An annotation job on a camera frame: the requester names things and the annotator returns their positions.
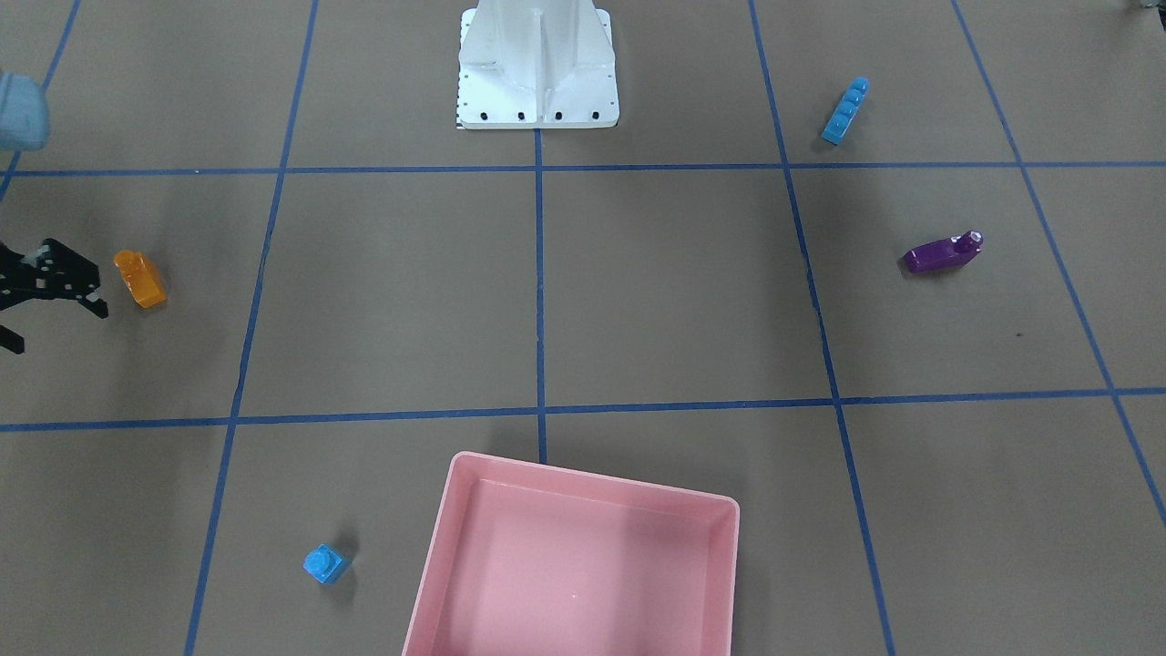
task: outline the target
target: purple block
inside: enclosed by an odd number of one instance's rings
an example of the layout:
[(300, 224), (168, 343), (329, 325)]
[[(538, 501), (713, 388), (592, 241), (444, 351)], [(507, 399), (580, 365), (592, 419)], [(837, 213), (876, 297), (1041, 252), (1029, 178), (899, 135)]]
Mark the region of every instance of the purple block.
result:
[(984, 235), (969, 230), (958, 237), (948, 237), (911, 248), (902, 255), (902, 260), (907, 262), (907, 269), (912, 273), (954, 268), (971, 261), (971, 258), (979, 254), (983, 245)]

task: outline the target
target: pink tray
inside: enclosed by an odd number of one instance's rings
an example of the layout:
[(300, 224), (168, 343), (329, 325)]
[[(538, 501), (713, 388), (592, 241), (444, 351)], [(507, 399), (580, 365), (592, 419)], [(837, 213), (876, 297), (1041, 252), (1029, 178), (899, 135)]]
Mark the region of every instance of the pink tray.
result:
[(476, 453), (450, 464), (403, 656), (725, 656), (737, 502)]

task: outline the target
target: black object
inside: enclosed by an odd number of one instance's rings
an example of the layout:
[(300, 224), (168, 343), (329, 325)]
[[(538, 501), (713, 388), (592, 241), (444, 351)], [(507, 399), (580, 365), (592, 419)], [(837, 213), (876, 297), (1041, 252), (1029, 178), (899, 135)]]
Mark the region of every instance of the black object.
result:
[[(105, 318), (97, 264), (56, 239), (45, 239), (35, 253), (21, 255), (0, 241), (0, 310), (29, 298), (69, 298)], [(0, 325), (0, 347), (24, 353), (24, 339)]]

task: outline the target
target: orange block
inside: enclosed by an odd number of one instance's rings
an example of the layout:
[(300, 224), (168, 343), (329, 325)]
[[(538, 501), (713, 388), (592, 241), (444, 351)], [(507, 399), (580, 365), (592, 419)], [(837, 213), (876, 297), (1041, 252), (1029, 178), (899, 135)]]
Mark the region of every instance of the orange block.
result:
[(133, 251), (121, 251), (113, 255), (113, 263), (121, 271), (121, 278), (126, 281), (126, 287), (129, 287), (129, 292), (133, 294), (138, 304), (150, 306), (166, 299), (157, 267), (146, 259), (146, 255)]

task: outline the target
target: blue block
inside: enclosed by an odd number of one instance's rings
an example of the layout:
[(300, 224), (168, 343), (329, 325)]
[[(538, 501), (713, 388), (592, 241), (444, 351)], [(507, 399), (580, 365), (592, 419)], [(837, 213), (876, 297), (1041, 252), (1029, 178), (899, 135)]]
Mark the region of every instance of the blue block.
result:
[(349, 569), (352, 562), (340, 556), (335, 549), (322, 544), (303, 559), (303, 569), (317, 581), (324, 585), (332, 585), (340, 574)]
[(842, 100), (838, 103), (837, 108), (834, 110), (834, 115), (826, 124), (826, 129), (822, 131), (822, 139), (835, 146), (842, 142), (842, 137), (847, 135), (847, 129), (850, 127), (850, 121), (855, 120), (858, 107), (863, 105), (863, 98), (866, 97), (866, 91), (870, 87), (871, 83), (865, 77), (856, 77), (850, 83), (850, 87), (842, 94)]
[(28, 76), (0, 76), (0, 150), (40, 150), (48, 141), (44, 90)]

